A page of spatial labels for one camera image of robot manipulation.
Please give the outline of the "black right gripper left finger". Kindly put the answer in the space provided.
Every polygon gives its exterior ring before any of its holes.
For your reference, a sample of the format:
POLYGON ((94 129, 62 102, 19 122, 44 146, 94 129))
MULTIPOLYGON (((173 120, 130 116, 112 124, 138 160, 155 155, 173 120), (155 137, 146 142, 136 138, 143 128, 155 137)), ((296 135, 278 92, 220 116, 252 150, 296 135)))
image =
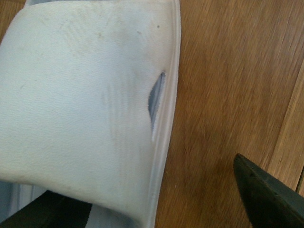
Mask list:
POLYGON ((47 190, 1 222, 2 228, 84 228, 92 204, 47 190))

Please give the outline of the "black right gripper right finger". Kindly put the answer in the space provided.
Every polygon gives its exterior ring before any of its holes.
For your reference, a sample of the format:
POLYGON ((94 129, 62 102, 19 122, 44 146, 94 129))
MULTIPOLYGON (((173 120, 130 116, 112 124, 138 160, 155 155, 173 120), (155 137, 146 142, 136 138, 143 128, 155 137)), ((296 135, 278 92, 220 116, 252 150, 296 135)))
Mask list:
POLYGON ((234 175, 254 228, 302 228, 304 198, 251 160, 237 154, 234 175))

